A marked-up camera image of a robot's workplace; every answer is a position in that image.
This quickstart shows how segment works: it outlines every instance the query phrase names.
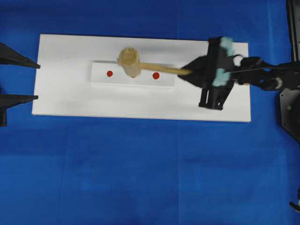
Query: wooden mallet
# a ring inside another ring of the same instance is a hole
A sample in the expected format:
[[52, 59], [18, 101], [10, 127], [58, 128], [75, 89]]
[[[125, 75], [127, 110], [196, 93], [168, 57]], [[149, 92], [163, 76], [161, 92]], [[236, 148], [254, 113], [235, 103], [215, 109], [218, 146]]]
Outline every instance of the wooden mallet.
[[120, 52], [118, 58], [118, 65], [122, 66], [125, 73], [132, 78], [138, 76], [141, 73], [142, 69], [178, 75], [189, 75], [193, 72], [189, 69], [176, 69], [170, 67], [163, 67], [159, 64], [140, 62], [139, 53], [134, 48], [124, 48]]

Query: white board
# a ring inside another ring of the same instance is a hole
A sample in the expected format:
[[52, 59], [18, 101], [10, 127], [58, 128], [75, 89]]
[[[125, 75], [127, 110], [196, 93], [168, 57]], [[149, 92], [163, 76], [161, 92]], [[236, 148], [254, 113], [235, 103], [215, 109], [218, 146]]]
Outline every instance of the white board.
[[[174, 80], [171, 87], [149, 83], [116, 85], [103, 82], [102, 78], [92, 80], [93, 63], [114, 61], [119, 52], [128, 46], [139, 51], [141, 61], [173, 64], [180, 68], [195, 58], [206, 55], [208, 43], [192, 40], [41, 35], [37, 60], [41, 68], [37, 70], [34, 92], [39, 99], [33, 102], [32, 113], [251, 121], [249, 86], [235, 85], [224, 104], [224, 110], [218, 111], [198, 107], [201, 89], [174, 75], [163, 74], [160, 77], [171, 77]], [[247, 43], [234, 43], [233, 48], [236, 54], [248, 56]], [[98, 71], [105, 77], [108, 63], [102, 64]], [[151, 77], [152, 73], [143, 72], [141, 76]], [[115, 71], [114, 74], [120, 74], [120, 71]]]

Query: mallet handle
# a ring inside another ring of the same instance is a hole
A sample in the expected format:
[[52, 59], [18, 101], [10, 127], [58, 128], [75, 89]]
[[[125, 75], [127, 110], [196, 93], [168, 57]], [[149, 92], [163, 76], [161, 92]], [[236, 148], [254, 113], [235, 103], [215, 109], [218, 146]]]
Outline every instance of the mallet handle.
[[192, 70], [189, 70], [189, 69], [176, 69], [176, 68], [170, 68], [170, 67], [162, 67], [161, 65], [158, 65], [158, 64], [146, 63], [146, 62], [140, 62], [140, 68], [152, 70], [152, 71], [169, 73], [169, 74], [178, 74], [178, 75], [189, 75], [190, 73], [193, 72]]

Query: blue tablecloth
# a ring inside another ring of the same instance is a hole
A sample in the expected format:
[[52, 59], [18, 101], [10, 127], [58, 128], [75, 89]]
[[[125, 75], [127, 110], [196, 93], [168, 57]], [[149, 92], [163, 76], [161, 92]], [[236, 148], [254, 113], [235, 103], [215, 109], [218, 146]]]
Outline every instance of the blue tablecloth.
[[[284, 0], [1, 0], [0, 42], [37, 60], [40, 34], [248, 42], [288, 62]], [[7, 94], [33, 94], [35, 70], [0, 66]], [[284, 225], [300, 186], [299, 145], [278, 93], [251, 86], [252, 122], [135, 120], [7, 111], [0, 127], [0, 224]]]

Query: red dot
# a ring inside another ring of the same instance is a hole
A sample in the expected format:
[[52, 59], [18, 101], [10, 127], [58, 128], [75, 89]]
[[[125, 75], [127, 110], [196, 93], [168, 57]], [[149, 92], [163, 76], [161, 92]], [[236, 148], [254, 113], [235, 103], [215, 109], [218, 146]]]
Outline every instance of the red dot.
[[109, 70], [106, 74], [108, 77], [111, 77], [113, 75], [113, 72]]
[[159, 78], [159, 73], [158, 72], [153, 73], [152, 77], [153, 79], [157, 80]]

